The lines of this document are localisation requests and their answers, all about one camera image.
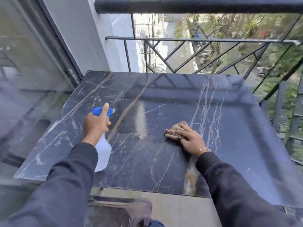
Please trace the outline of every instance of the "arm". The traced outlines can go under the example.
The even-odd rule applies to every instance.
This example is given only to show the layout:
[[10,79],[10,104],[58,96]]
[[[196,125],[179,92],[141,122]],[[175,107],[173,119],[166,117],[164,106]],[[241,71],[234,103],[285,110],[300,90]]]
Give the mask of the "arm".
[[94,170],[98,161],[96,144],[108,131],[105,104],[99,117],[89,113],[84,119],[84,139],[66,160],[56,163],[47,180],[26,205],[1,226],[84,226]]
[[176,133],[188,138],[181,143],[198,158],[196,168],[207,181],[223,227],[300,226],[292,217],[279,213],[262,199],[233,166],[209,152],[200,134],[188,125],[179,126],[184,131]]

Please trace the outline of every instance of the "marble table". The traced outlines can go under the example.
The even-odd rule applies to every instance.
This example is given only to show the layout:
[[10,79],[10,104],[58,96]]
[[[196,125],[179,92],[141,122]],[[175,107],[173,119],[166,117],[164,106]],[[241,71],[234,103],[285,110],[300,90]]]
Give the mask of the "marble table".
[[303,207],[303,179],[241,76],[89,71],[15,178],[46,180],[83,138],[83,118],[108,102],[112,153],[95,186],[210,197],[195,159],[163,133],[182,120],[264,199]]

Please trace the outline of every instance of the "sleeve cuff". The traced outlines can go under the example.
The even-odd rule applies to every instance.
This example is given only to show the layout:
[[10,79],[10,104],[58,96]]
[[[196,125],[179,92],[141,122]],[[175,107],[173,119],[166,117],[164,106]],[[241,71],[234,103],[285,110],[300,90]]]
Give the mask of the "sleeve cuff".
[[207,151],[199,156],[196,162],[197,170],[205,177],[205,173],[209,167],[215,163],[221,163],[222,161],[212,152]]
[[81,159],[89,166],[95,166],[98,162],[98,153],[96,148],[90,143],[79,143],[73,147],[68,158]]

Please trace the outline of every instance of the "hand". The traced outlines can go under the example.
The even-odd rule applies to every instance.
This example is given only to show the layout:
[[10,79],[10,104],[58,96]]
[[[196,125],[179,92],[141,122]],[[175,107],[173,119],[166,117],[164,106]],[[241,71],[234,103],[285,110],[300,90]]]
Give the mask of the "hand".
[[84,138],[81,141],[82,143],[90,143],[91,145],[96,146],[101,136],[105,132],[108,132],[107,126],[112,124],[107,118],[108,108],[108,103],[105,103],[99,116],[90,112],[83,119]]
[[188,138],[188,141],[185,139],[180,140],[184,149],[188,153],[195,155],[198,158],[204,152],[209,151],[204,144],[203,138],[198,132],[192,130],[187,124],[179,123],[179,126],[182,127],[184,131],[176,130],[175,133]]

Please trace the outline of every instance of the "blue spray nozzle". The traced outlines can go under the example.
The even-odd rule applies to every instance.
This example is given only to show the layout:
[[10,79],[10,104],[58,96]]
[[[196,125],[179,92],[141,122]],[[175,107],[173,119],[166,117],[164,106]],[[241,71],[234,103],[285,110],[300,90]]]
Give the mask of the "blue spray nozzle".
[[[102,108],[103,107],[95,107],[91,112],[94,115],[99,116],[101,114]],[[110,117],[114,112],[115,110],[113,108],[109,108],[107,112],[107,117]]]

